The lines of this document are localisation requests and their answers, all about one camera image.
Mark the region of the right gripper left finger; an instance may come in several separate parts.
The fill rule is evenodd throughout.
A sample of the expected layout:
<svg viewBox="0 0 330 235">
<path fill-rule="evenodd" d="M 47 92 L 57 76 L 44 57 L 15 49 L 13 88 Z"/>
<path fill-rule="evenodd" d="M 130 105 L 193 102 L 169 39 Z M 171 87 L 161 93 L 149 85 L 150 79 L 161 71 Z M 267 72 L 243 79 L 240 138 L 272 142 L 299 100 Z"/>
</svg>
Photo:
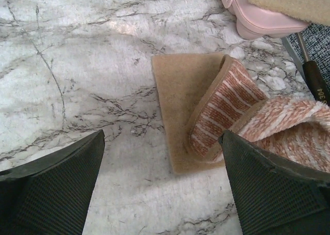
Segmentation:
<svg viewBox="0 0 330 235">
<path fill-rule="evenodd" d="M 1 171 L 1 234 L 82 234 L 104 150 L 99 130 Z"/>
</svg>

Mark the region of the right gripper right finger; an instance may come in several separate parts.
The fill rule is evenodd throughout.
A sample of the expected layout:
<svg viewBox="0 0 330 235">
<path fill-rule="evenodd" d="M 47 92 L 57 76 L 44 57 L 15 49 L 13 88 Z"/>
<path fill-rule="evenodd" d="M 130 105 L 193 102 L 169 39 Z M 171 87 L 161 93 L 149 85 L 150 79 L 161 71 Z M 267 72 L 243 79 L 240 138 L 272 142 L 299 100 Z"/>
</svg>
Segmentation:
<svg viewBox="0 0 330 235">
<path fill-rule="evenodd" d="M 219 137 L 243 234 L 329 234 L 329 173 Z"/>
</svg>

